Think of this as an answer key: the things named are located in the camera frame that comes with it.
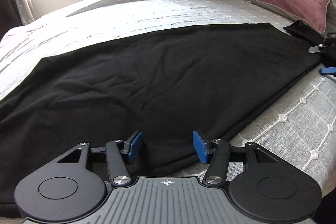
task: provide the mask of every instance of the bedspread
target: bedspread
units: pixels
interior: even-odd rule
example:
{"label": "bedspread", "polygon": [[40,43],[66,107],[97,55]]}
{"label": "bedspread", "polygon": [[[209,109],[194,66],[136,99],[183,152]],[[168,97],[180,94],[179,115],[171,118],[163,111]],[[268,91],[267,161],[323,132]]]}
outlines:
{"label": "bedspread", "polygon": [[[0,99],[42,57],[154,30],[259,22],[270,22],[280,30],[291,24],[243,0],[85,0],[8,32],[0,42]],[[335,87],[335,82],[318,74],[318,68],[313,70],[231,144],[253,140],[308,173],[323,188],[335,160]],[[229,179],[239,172],[241,165],[231,164]],[[202,176],[204,166],[184,171],[190,173]]]}

